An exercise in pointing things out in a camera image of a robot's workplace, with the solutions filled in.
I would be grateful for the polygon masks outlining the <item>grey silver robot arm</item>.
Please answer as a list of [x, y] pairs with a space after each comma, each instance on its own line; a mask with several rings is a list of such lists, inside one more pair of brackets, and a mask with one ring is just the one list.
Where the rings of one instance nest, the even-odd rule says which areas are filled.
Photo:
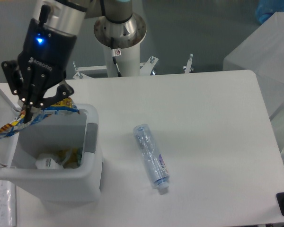
[[140, 44], [146, 24], [130, 0], [38, 0], [23, 50], [1, 66], [24, 122], [74, 92], [66, 67], [83, 21], [95, 18], [94, 35], [104, 47], [109, 77], [140, 75]]

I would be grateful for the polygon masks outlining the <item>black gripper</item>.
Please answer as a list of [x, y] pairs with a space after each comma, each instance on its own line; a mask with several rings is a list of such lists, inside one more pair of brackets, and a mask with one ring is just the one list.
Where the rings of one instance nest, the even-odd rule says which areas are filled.
[[76, 40], [75, 35], [40, 26], [31, 19], [18, 60], [1, 63], [12, 94], [26, 109], [26, 123], [41, 109], [74, 94], [65, 78]]

